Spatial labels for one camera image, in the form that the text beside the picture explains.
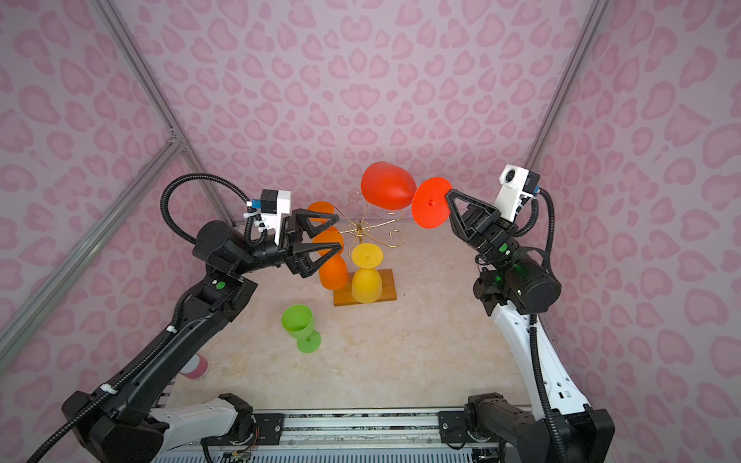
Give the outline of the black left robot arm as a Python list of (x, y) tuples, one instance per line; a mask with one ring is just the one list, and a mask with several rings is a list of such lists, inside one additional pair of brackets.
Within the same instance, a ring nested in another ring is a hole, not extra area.
[(205, 277), (181, 295), (169, 324), (131, 362), (92, 393), (75, 392), (64, 402), (67, 422), (30, 461), (40, 461), (69, 432), (101, 462), (150, 462), (168, 449), (216, 436), (235, 444), (256, 439), (251, 406), (233, 394), (179, 410), (152, 407), (201, 347), (247, 306), (258, 285), (246, 274), (285, 265), (303, 278), (314, 275), (342, 247), (303, 238), (317, 237), (338, 220), (295, 210), (282, 219), (277, 240), (254, 245), (225, 222), (204, 225), (192, 241)]

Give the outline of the green plastic wine glass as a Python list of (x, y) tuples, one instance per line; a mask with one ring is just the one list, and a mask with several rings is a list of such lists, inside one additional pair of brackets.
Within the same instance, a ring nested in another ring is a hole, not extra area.
[(302, 353), (316, 352), (321, 345), (321, 335), (316, 331), (314, 313), (303, 304), (290, 306), (281, 317), (284, 330), (296, 341)]

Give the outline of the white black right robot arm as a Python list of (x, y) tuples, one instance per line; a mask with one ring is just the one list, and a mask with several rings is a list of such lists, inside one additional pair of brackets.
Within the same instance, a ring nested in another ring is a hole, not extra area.
[(466, 439), (495, 442), (497, 455), (517, 449), (523, 462), (603, 462), (615, 435), (605, 409), (595, 409), (565, 370), (540, 315), (560, 298), (551, 260), (555, 212), (548, 192), (549, 233), (542, 248), (522, 246), (524, 231), (501, 210), (455, 189), (446, 195), (453, 233), (476, 251), (473, 292), (504, 335), (525, 381), (531, 408), (499, 393), (472, 395), (464, 406)]

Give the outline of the yellow plastic wine glass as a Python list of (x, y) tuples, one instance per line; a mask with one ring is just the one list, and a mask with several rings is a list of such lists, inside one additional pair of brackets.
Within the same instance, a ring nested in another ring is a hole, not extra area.
[(363, 243), (353, 249), (351, 260), (358, 267), (351, 283), (353, 298), (362, 304), (378, 301), (382, 295), (382, 279), (377, 268), (383, 262), (382, 250), (375, 244)]

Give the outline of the red plastic wine glass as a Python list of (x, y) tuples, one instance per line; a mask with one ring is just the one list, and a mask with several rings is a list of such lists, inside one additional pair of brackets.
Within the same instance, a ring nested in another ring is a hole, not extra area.
[(389, 211), (411, 208), (413, 220), (425, 229), (435, 229), (450, 217), (446, 195), (452, 190), (451, 183), (441, 177), (418, 186), (405, 169), (385, 161), (369, 166), (361, 179), (367, 203)]

